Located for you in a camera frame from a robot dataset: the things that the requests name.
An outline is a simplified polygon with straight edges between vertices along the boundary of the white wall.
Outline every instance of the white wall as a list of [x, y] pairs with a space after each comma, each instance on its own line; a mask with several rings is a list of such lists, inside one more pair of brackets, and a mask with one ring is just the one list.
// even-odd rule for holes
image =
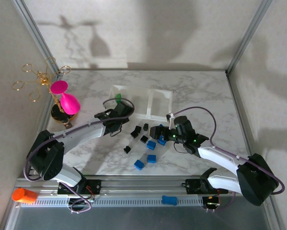
[[260, 2], [25, 0], [58, 64], [149, 70], [225, 69]]
[[287, 229], [287, 0], [273, 0], [232, 82], [253, 135], [252, 147], [286, 185], [276, 201]]
[[11, 0], [0, 1], [0, 222], [16, 178], [36, 136], [47, 94], [38, 102], [28, 100], [35, 85], [22, 91], [11, 86], [17, 80], [34, 80], [21, 71], [26, 63], [45, 69], [44, 58], [24, 26]]

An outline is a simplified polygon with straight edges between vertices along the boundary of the black block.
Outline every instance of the black block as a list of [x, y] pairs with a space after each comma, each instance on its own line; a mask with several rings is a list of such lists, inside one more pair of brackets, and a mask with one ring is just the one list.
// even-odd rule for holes
[[141, 127], [140, 126], [136, 126], [136, 128], [135, 128], [135, 130], [134, 130], [135, 132], [137, 132], [137, 133], [140, 133], [140, 131], [141, 131]]
[[144, 126], [143, 126], [143, 130], [147, 131], [148, 129], [149, 129], [149, 125], [148, 125], [148, 123], [145, 123]]
[[142, 136], [142, 138], [140, 139], [143, 143], [146, 143], [148, 141], [148, 137], [146, 137], [145, 135]]
[[135, 139], [139, 134], [136, 131], [133, 131], [130, 133], [130, 135], [133, 137], [133, 139]]
[[128, 154], [131, 148], [129, 146], [126, 146], [123, 150], [126, 154]]

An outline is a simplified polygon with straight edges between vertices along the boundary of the blue block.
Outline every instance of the blue block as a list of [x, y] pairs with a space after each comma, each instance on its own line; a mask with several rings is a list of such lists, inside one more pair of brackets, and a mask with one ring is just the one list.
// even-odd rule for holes
[[163, 136], [159, 137], [159, 140], [157, 140], [158, 143], [160, 143], [161, 145], [165, 145], [167, 143], [166, 140], [163, 140]]
[[156, 146], [156, 143], [154, 141], [149, 140], [147, 143], [147, 147], [151, 150], [154, 150]]
[[148, 155], [148, 163], [156, 163], [156, 155]]
[[144, 163], [142, 163], [141, 161], [137, 160], [134, 164], [134, 166], [139, 169], [142, 170], [144, 168]]
[[174, 205], [174, 206], [176, 206], [177, 205], [177, 197], [163, 195], [161, 202], [163, 205]]

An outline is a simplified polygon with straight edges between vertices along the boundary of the gold wire holder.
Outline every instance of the gold wire holder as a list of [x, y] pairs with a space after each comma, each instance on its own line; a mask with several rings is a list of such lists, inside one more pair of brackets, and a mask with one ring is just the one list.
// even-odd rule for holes
[[26, 81], [26, 82], [23, 82], [23, 81], [21, 81], [21, 80], [18, 80], [18, 81], [16, 81], [16, 82], [12, 85], [12, 89], [19, 91], [19, 90], [21, 90], [21, 89], [24, 87], [24, 85], [27, 84], [27, 83], [36, 83], [36, 84], [38, 84], [39, 86], [37, 87], [37, 89], [35, 90], [35, 92], [33, 91], [33, 92], [31, 92], [31, 93], [28, 95], [28, 99], [29, 99], [30, 101], [36, 102], [36, 101], [39, 100], [39, 98], [41, 97], [41, 93], [40, 93], [40, 91], [39, 91], [40, 87], [41, 87], [42, 85], [46, 85], [46, 87], [47, 87], [49, 93], [52, 95], [52, 97], [53, 97], [55, 103], [58, 105], [60, 111], [61, 111], [61, 112], [64, 112], [63, 109], [62, 109], [62, 107], [61, 107], [61, 105], [60, 105], [60, 101], [59, 101], [58, 98], [51, 92], [51, 85], [52, 85], [51, 79], [52, 79], [52, 77], [54, 77], [55, 75], [60, 74], [60, 73], [62, 73], [62, 74], [64, 74], [64, 75], [70, 73], [71, 67], [70, 67], [70, 66], [63, 66], [63, 67], [61, 67], [58, 71], [56, 71], [55, 73], [49, 74], [49, 73], [47, 72], [47, 70], [48, 70], [48, 68], [49, 68], [49, 64], [51, 64], [51, 65], [55, 64], [55, 63], [56, 63], [56, 59], [55, 59], [54, 57], [49, 57], [49, 58], [47, 58], [47, 59], [45, 60], [45, 63], [46, 63], [46, 72], [45, 72], [45, 73], [40, 72], [40, 71], [38, 71], [38, 70], [37, 70], [37, 72], [35, 72], [34, 67], [33, 67], [32, 64], [25, 64], [25, 65], [23, 65], [23, 66], [22, 66], [22, 71], [23, 71], [23, 72], [26, 72], [26, 73], [32, 72], [32, 73], [34, 73], [35, 75], [37, 75], [37, 77], [36, 77], [36, 79], [35, 79], [34, 81]]

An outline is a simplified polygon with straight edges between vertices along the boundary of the wire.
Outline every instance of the wire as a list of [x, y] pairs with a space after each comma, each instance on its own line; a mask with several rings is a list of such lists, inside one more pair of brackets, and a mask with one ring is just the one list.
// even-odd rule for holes
[[[174, 144], [173, 144], [173, 147], [174, 147], [174, 149], [175, 149], [175, 151], [177, 151], [177, 149], [176, 149], [176, 147], [175, 147], [175, 142], [174, 142]], [[179, 152], [179, 153], [188, 153], [188, 152], [180, 152], [180, 151], [177, 151], [177, 152]]]
[[[215, 146], [214, 143], [212, 142], [212, 138], [214, 137], [214, 135], [215, 135], [215, 133], [216, 133], [217, 122], [216, 122], [215, 116], [214, 116], [208, 109], [203, 108], [203, 107], [201, 107], [201, 106], [192, 106], [192, 107], [188, 107], [188, 108], [182, 109], [181, 111], [178, 111], [178, 112], [174, 113], [173, 116], [176, 116], [177, 114], [182, 113], [182, 112], [184, 112], [184, 111], [186, 111], [186, 110], [189, 110], [189, 109], [203, 109], [203, 110], [205, 110], [206, 112], [208, 112], [208, 113], [211, 115], [212, 119], [214, 120], [215, 127], [214, 127], [214, 131], [212, 132], [212, 134], [211, 134], [211, 136], [210, 136], [210, 140], [209, 140], [209, 141], [210, 141], [210, 144], [211, 144], [212, 146]], [[224, 150], [224, 149], [221, 149], [221, 148], [219, 148], [219, 147], [217, 147], [217, 146], [215, 146], [215, 149], [216, 149], [216, 150], [223, 151], [223, 152], [225, 152], [226, 154], [228, 154], [229, 156], [231, 156], [231, 157], [233, 157], [233, 158], [236, 158], [236, 159], [238, 159], [238, 160], [242, 160], [242, 161], [245, 161], [245, 162], [251, 164], [252, 166], [254, 166], [254, 167], [256, 167], [257, 169], [259, 169], [260, 171], [264, 172], [264, 173], [267, 174], [268, 176], [272, 177], [274, 180], [278, 181], [278, 182], [281, 184], [281, 187], [282, 187], [282, 188], [281, 188], [281, 190], [279, 190], [279, 191], [277, 191], [277, 192], [271, 193], [271, 195], [277, 195], [277, 194], [281, 194], [282, 192], [284, 192], [284, 190], [285, 190], [285, 185], [284, 185], [284, 183], [283, 183], [280, 179], [278, 179], [276, 176], [274, 176], [272, 173], [268, 172], [266, 169], [262, 168], [261, 166], [255, 164], [255, 163], [252, 162], [252, 161], [249, 161], [248, 159], [245, 159], [245, 158], [243, 158], [243, 157], [239, 157], [239, 156], [237, 156], [236, 154], [231, 153], [231, 152], [228, 152], [228, 151], [226, 151], [226, 150]]]
[[[103, 102], [103, 105], [104, 105], [106, 102], [108, 102], [108, 101], [113, 101], [113, 100], [115, 100], [115, 98], [108, 99], [108, 100], [106, 100], [106, 101]], [[135, 106], [134, 106], [134, 104], [133, 104], [130, 100], [128, 100], [128, 99], [126, 99], [126, 98], [121, 98], [121, 100], [125, 100], [125, 101], [129, 102], [129, 103], [132, 105], [132, 108], [133, 108], [133, 109], [132, 109], [132, 111], [131, 111], [128, 115], [126, 115], [126, 116], [121, 116], [121, 117], [108, 118], [108, 119], [104, 119], [104, 120], [99, 120], [99, 121], [92, 122], [92, 123], [90, 123], [90, 124], [84, 124], [84, 125], [82, 125], [82, 126], [79, 126], [79, 127], [77, 127], [77, 128], [74, 128], [74, 129], [72, 129], [72, 130], [70, 130], [70, 131], [66, 131], [64, 134], [61, 134], [61, 135], [52, 137], [52, 138], [50, 138], [50, 139], [48, 139], [48, 140], [42, 142], [42, 143], [41, 143], [37, 148], [35, 148], [35, 149], [29, 154], [29, 156], [27, 157], [26, 162], [25, 162], [25, 165], [24, 165], [24, 168], [23, 168], [24, 177], [25, 177], [28, 181], [31, 181], [31, 182], [37, 181], [37, 180], [41, 179], [41, 176], [38, 176], [37, 178], [31, 178], [31, 177], [29, 176], [29, 174], [28, 174], [28, 168], [30, 167], [30, 163], [29, 163], [30, 160], [31, 160], [31, 159], [33, 158], [33, 156], [36, 155], [36, 154], [38, 153], [38, 151], [39, 151], [43, 146], [45, 146], [46, 144], [48, 144], [48, 143], [50, 143], [50, 142], [52, 142], [52, 141], [54, 141], [54, 140], [56, 140], [56, 139], [58, 139], [58, 138], [61, 138], [61, 137], [63, 137], [64, 135], [69, 135], [69, 134], [71, 134], [71, 133], [77, 132], [77, 131], [79, 131], [79, 130], [81, 130], [81, 129], [83, 129], [83, 128], [86, 128], [86, 127], [88, 127], [88, 126], [91, 126], [91, 125], [96, 125], [96, 124], [104, 123], [104, 122], [107, 122], [107, 121], [114, 121], [114, 120], [121, 120], [121, 119], [129, 118], [129, 117], [134, 113], [134, 111], [135, 111]], [[71, 188], [70, 186], [68, 186], [67, 184], [65, 184], [65, 183], [62, 183], [62, 184], [63, 184], [66, 188], [68, 188], [72, 193], [74, 193], [75, 195], [79, 196], [79, 197], [80, 197], [79, 200], [83, 200], [84, 202], [86, 202], [86, 203], [89, 205], [89, 208], [87, 208], [87, 209], [85, 209], [85, 210], [77, 211], [77, 213], [86, 212], [86, 211], [88, 211], [88, 210], [91, 209], [91, 204], [90, 204], [90, 201], [89, 201], [89, 200], [87, 200], [86, 198], [84, 198], [83, 196], [81, 196], [79, 193], [77, 193], [76, 191], [74, 191], [74, 189], [72, 189], [72, 188]]]

